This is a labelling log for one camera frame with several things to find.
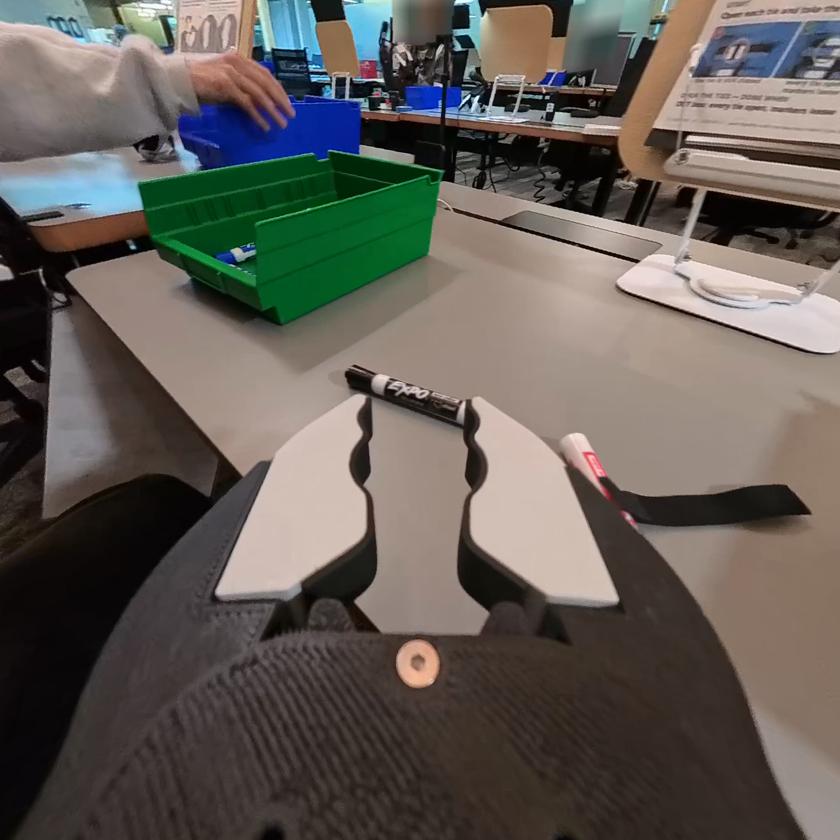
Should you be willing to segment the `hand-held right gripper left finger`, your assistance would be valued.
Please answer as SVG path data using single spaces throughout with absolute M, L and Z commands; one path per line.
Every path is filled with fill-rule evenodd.
M 360 561 L 350 597 L 376 570 L 370 493 L 371 399 L 352 395 L 275 453 L 214 595 L 220 602 L 292 602 L 304 592 L 342 598 L 344 562 Z

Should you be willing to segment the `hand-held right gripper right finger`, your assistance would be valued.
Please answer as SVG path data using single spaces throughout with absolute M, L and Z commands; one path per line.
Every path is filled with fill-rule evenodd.
M 561 458 L 482 397 L 465 406 L 458 581 L 485 608 L 613 608 L 619 598 Z

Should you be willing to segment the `red dry erase marker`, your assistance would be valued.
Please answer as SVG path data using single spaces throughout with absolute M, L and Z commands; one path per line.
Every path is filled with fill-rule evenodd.
M 638 525 L 631 513 L 625 510 L 616 493 L 608 488 L 606 482 L 609 480 L 609 475 L 586 436 L 581 433 L 564 436 L 560 441 L 560 456 L 568 467 L 579 471 L 604 498 L 619 508 L 627 523 L 638 530 Z

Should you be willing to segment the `black dry erase marker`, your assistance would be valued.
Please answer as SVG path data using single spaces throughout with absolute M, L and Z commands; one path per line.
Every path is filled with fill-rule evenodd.
M 357 364 L 344 371 L 350 389 L 387 403 L 432 417 L 449 425 L 463 427 L 466 401 L 437 392 L 433 388 L 415 385 L 387 374 L 375 373 Z

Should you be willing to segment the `person's black clothing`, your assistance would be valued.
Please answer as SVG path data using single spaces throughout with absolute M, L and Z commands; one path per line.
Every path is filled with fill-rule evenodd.
M 126 605 L 212 505 L 181 479 L 140 476 L 79 501 L 2 561 L 2 838 L 34 803 Z

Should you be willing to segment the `green plastic bin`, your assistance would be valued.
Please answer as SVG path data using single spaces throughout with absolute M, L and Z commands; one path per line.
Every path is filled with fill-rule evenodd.
M 331 151 L 141 182 L 158 255 L 281 325 L 428 254 L 443 173 Z M 216 253 L 255 243 L 239 266 Z

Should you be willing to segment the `document stand with wooden board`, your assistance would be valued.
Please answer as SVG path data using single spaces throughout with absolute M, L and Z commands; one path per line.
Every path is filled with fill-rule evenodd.
M 659 131 L 654 123 L 715 2 L 678 2 L 627 107 L 618 149 L 635 176 L 696 189 L 674 255 L 640 261 L 616 281 L 627 295 L 811 354 L 839 348 L 838 300 L 821 293 L 838 261 L 808 280 L 773 281 L 704 264 L 690 240 L 709 192 L 839 209 L 838 146 Z
M 343 18 L 318 21 L 315 29 L 324 68 L 331 80 L 332 98 L 338 98 L 339 81 L 343 80 L 343 98 L 347 101 L 350 99 L 351 81 L 361 75 L 351 27 Z
M 548 70 L 553 13 L 549 5 L 489 7 L 480 20 L 480 69 L 491 84 L 489 119 L 500 86 L 517 89 L 516 108 L 526 84 L 539 82 Z
M 251 57 L 257 1 L 176 1 L 175 52 Z

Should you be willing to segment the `blue plastic bin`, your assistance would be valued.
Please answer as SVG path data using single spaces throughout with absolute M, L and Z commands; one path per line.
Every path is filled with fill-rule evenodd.
M 440 86 L 405 87 L 404 99 L 407 107 L 414 111 L 435 110 L 442 107 L 444 90 Z M 446 109 L 457 109 L 462 102 L 462 88 L 448 87 Z
M 183 115 L 178 132 L 183 146 L 206 170 L 272 161 L 302 154 L 324 160 L 331 151 L 357 154 L 361 146 L 361 104 L 354 100 L 306 97 L 292 100 L 294 118 L 282 129 L 264 131 L 241 108 L 202 106 Z

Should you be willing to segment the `black pole stand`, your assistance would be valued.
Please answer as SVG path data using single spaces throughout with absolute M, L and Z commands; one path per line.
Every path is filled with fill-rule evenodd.
M 439 128 L 438 139 L 440 145 L 440 163 L 442 165 L 444 182 L 452 182 L 454 180 L 454 164 L 452 158 L 452 151 L 448 136 L 448 90 L 450 79 L 450 59 L 453 44 L 452 33 L 448 32 L 446 35 L 437 37 L 437 42 L 443 47 L 441 68 L 440 68 L 440 82 L 442 87 L 441 101 L 439 107 Z

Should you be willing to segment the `instruction sheet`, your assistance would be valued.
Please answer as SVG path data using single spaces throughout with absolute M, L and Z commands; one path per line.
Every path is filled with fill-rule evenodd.
M 838 146 L 839 2 L 720 1 L 654 129 Z

